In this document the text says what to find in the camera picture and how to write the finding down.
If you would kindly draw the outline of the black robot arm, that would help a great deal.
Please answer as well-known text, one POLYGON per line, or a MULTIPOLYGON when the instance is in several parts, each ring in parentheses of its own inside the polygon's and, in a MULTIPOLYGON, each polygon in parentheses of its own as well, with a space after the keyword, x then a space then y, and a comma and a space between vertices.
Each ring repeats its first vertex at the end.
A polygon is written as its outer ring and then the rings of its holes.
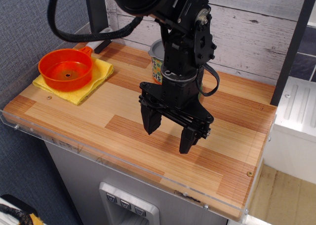
POLYGON ((115 0, 130 15, 152 16, 160 25, 164 47, 161 84, 142 82, 139 97, 143 125, 151 134, 163 116, 183 127, 179 151, 187 154, 200 138, 207 138, 213 116, 202 106, 205 71, 216 45, 210 33, 208 0, 115 0))

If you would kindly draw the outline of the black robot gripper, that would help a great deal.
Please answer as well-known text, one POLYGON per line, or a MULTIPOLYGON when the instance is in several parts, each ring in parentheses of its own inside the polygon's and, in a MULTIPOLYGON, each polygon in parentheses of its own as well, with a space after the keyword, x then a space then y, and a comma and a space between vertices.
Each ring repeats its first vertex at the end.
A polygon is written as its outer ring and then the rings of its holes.
POLYGON ((183 126, 179 152, 187 154, 200 138, 207 138, 214 117, 201 105, 199 95, 204 71, 185 81, 165 77, 162 85, 140 83, 141 115, 146 132, 151 135, 165 116, 183 126))

